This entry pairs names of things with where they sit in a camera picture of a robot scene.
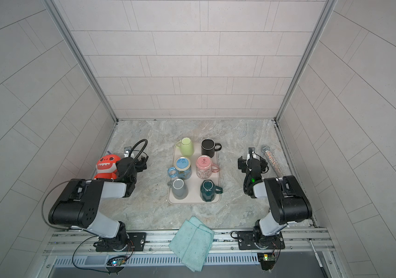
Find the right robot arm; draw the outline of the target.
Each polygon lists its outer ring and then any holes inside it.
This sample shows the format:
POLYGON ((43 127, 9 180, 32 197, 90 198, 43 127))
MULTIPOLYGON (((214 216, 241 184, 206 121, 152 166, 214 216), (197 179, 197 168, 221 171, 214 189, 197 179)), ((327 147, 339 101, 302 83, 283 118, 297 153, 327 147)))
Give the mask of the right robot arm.
POLYGON ((302 222, 312 217, 308 198, 294 176, 262 178, 267 162, 249 155, 239 157, 237 167, 245 173, 243 191, 253 199, 266 198, 269 212, 255 222, 251 232, 239 231, 237 239, 241 250, 281 250, 285 248, 281 231, 291 222, 302 222))

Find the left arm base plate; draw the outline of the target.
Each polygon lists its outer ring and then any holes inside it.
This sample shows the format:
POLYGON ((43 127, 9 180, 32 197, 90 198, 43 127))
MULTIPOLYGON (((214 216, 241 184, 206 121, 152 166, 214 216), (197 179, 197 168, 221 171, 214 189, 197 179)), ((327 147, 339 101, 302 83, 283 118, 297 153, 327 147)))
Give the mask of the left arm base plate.
POLYGON ((145 232, 119 232, 114 238, 100 237, 93 244, 97 252, 142 251, 147 234, 145 232))

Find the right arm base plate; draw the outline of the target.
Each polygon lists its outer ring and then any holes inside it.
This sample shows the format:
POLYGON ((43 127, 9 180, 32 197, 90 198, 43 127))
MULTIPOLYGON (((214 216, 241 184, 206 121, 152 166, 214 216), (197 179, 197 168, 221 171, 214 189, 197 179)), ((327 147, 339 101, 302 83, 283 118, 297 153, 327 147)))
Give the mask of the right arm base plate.
POLYGON ((282 250, 285 249, 283 235, 264 236, 253 231, 239 231, 237 233, 240 250, 282 250))

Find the light green mug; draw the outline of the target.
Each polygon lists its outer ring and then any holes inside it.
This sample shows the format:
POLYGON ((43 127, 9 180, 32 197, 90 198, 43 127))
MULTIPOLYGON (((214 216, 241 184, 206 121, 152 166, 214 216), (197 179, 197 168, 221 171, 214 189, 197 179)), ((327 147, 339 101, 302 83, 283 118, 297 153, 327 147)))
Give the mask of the light green mug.
POLYGON ((186 157, 192 156, 195 152, 194 144, 192 140, 188 137, 179 140, 179 142, 176 143, 176 148, 179 149, 182 156, 186 157))

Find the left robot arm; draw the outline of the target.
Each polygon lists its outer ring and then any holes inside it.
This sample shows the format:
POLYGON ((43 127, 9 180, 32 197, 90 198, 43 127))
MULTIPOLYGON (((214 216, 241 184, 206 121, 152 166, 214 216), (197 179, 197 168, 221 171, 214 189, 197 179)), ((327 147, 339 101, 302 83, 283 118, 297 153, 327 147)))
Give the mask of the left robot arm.
POLYGON ((105 199, 128 198, 135 189, 137 174, 147 169, 148 155, 120 158, 109 154, 96 163, 92 180, 71 179, 49 211, 48 220, 65 228, 77 227, 98 237, 97 252, 142 251, 147 234, 128 233, 121 221, 99 212, 105 199))

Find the black mug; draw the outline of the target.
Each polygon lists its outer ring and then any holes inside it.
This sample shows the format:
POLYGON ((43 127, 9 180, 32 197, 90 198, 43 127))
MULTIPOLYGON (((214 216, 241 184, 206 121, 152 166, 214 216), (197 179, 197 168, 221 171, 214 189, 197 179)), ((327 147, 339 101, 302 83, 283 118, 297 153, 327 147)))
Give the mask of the black mug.
POLYGON ((222 149, 222 145, 220 143, 216 143, 212 139, 204 139, 201 142, 201 154, 209 156, 213 158, 215 153, 222 149))

